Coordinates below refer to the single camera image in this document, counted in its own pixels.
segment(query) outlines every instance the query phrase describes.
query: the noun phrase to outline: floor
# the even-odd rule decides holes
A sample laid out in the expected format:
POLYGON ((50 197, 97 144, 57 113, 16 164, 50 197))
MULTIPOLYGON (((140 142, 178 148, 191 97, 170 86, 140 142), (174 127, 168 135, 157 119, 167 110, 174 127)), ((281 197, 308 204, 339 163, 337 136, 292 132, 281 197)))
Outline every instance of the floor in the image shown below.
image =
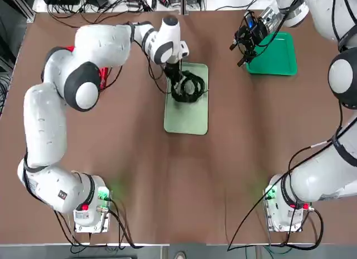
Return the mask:
MULTIPOLYGON (((176 244, 169 247, 145 247, 140 250, 126 248, 124 251, 112 253, 104 248, 86 249, 78 255, 72 255, 69 246, 32 246, 32 247, 0 247, 0 259, 66 259, 66 258, 121 258, 131 257, 135 259, 174 259, 176 252, 184 251, 187 259, 238 259, 245 258, 245 250, 239 249, 226 252, 226 246, 206 246, 204 244, 176 244)), ((357 247, 322 245, 310 252, 291 251, 286 255, 273 255, 274 259, 335 259, 355 258, 357 247)), ((247 249, 247 258, 271 259, 269 253, 262 249, 262 256, 255 256, 255 248, 247 249)))

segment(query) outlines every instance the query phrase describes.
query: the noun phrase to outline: light green tray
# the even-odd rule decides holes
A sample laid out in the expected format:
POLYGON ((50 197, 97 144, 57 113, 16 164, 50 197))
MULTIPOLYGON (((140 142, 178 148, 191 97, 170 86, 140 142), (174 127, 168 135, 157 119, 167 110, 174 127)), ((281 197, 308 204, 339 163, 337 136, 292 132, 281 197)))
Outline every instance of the light green tray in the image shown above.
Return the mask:
MULTIPOLYGON (((269 43, 272 36, 267 36, 260 45, 269 43)), ((255 48, 258 54, 264 49, 265 47, 258 46, 255 48)), ((247 71, 251 74, 296 75, 297 63, 292 36, 279 32, 262 55, 254 58, 250 64, 247 63, 247 71)))
MULTIPOLYGON (((182 63, 182 71, 200 76, 208 89, 208 67, 204 64, 182 63)), ((171 82, 167 80, 167 92, 171 91, 171 82)), ((165 118, 163 126, 166 132, 205 135, 208 130, 208 92, 195 103, 179 103, 170 94, 166 95, 165 118)))

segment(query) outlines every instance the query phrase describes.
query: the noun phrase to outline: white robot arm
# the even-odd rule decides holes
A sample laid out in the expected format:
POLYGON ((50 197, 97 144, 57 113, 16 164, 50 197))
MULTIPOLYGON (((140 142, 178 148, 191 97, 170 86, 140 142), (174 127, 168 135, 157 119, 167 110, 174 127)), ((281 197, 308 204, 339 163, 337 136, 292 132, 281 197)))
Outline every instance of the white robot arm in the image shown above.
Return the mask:
POLYGON ((42 84, 25 94, 26 154, 17 170, 35 198, 53 210, 74 212, 81 232, 102 232, 109 190, 102 178, 66 171, 59 165, 66 152, 65 106, 85 112, 99 98, 99 68, 121 66, 136 40, 156 64, 178 64, 189 54, 180 39, 176 17, 162 20, 157 32, 149 22, 126 25, 89 25, 78 29, 73 52, 56 47, 47 55, 42 84))
MULTIPOLYGON (((336 41, 340 51, 329 68, 331 91, 344 107, 357 109, 357 0, 276 0, 258 18, 247 12, 247 25, 237 31, 231 46, 231 49, 237 44, 246 47, 239 66, 254 58, 255 46, 278 30, 281 22, 289 27, 297 26, 308 10, 317 31, 336 41)), ((272 178, 266 188, 271 192, 265 200, 270 231, 298 230, 303 218, 303 203, 357 194, 356 121, 355 115, 345 128, 335 133, 322 152, 296 167, 291 184, 289 176, 285 176, 270 190, 282 176, 272 178), (298 208, 292 221, 296 203, 298 208)))

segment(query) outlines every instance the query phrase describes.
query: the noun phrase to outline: red part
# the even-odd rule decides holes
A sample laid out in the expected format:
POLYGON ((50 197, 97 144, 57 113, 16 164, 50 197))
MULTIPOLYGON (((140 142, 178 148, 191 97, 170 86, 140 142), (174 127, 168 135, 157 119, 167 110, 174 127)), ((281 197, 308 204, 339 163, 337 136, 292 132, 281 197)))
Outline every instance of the red part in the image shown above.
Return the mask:
MULTIPOLYGON (((66 47, 67 50, 73 51, 74 46, 66 47)), ((102 90, 107 85, 107 78, 108 78, 108 68, 101 68, 100 71, 100 89, 102 90)))

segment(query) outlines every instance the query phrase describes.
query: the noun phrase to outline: brown table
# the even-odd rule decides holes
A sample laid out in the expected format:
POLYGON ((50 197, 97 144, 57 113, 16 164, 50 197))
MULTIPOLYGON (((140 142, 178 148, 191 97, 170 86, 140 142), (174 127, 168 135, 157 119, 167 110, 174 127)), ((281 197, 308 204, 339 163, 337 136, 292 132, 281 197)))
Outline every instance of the brown table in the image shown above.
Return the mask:
MULTIPOLYGON (((188 60, 209 67, 207 135, 164 131, 165 96, 149 78, 137 46, 119 80, 92 111, 67 109, 68 150, 61 164, 98 174, 109 186, 122 184, 120 197, 136 243, 226 243, 225 215, 230 239, 270 177, 287 169, 292 154, 336 129, 339 111, 327 84, 336 45, 315 31, 309 17, 287 30, 294 38, 298 74, 250 76, 236 66, 239 51, 229 50, 242 14, 192 12, 179 17, 182 39, 191 52, 188 60)), ((164 15, 124 14, 105 22, 150 20, 159 28, 164 15)), ((80 16, 66 21, 85 24, 80 16)), ((52 210, 31 198, 16 169, 25 152, 23 96, 40 83, 47 52, 72 45, 75 31, 47 14, 38 14, 28 26, 0 122, 1 244, 66 242, 52 210)), ((314 204, 325 220, 323 243, 356 243, 356 202, 349 198, 314 204)), ((234 243, 268 242, 262 213, 259 206, 234 243)), ((117 234, 112 220, 110 233, 94 236, 93 242, 115 243, 117 234)), ((276 242, 283 238, 273 234, 276 242)), ((291 240, 314 242, 311 225, 291 240)))

